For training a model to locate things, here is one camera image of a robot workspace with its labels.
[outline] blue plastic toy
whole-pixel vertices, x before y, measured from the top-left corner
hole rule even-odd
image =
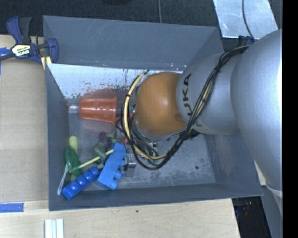
[[[120,144],[115,143],[113,147],[114,152],[109,155],[103,170],[101,171],[96,184],[105,186],[112,190],[116,189],[118,182],[122,176],[119,168],[125,164],[126,148]]]
[[[98,174],[98,168],[93,167],[89,169],[84,174],[77,177],[76,180],[72,181],[69,185],[66,185],[62,189],[61,193],[67,200],[71,200],[75,195],[90,185],[97,178]]]

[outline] yellow plastic stick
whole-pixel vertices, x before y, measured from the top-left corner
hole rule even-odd
[[[111,154],[112,152],[114,152],[114,150],[110,150],[110,151],[106,152],[106,155],[109,155],[109,154]],[[94,159],[92,159],[92,160],[90,160],[90,161],[87,161],[87,162],[85,162],[85,163],[79,165],[78,167],[74,168],[72,171],[75,171],[75,170],[77,170],[77,169],[81,169],[81,168],[83,168],[83,167],[86,167],[87,165],[89,165],[89,164],[91,164],[91,163],[93,163],[93,162],[95,162],[95,161],[98,161],[99,159],[100,159],[100,157],[96,157],[96,158],[94,158]]]
[[[76,136],[70,136],[70,146],[75,149],[75,151],[78,153],[78,139]]]

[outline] gray bin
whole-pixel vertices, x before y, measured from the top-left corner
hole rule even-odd
[[[69,136],[78,136],[84,161],[92,157],[99,132],[114,128],[69,113],[65,100],[72,96],[65,92],[69,86],[63,79],[73,76],[70,70],[84,66],[81,71],[95,71],[95,77],[104,67],[181,72],[223,48],[215,27],[53,16],[44,16],[43,21],[45,39],[56,38],[59,44],[57,64],[46,68],[50,211],[262,195],[254,160],[238,132],[187,140],[163,168],[148,171],[137,165],[132,178],[119,180],[117,190],[91,184],[70,201],[58,196]],[[73,91],[83,90],[77,78],[70,82]],[[162,141],[158,148],[165,152],[171,145],[172,140]]]

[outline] clamp handle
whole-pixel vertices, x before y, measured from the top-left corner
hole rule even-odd
[[[16,44],[28,44],[31,42],[29,36],[29,24],[31,17],[14,16],[6,22],[9,34],[14,38]]]
[[[50,38],[47,40],[50,48],[50,58],[52,63],[56,63],[59,58],[59,47],[55,38]]]

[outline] table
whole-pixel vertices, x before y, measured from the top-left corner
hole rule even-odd
[[[9,48],[13,44],[12,37],[0,35],[0,48]],[[6,62],[13,66],[21,66],[22,63],[15,59]],[[29,188],[37,186],[30,179],[23,182]],[[0,214],[0,237],[41,238],[44,236],[44,220],[58,218],[64,220],[66,238],[240,237],[230,199],[58,212],[49,212],[48,200],[28,200],[24,202],[23,213]]]

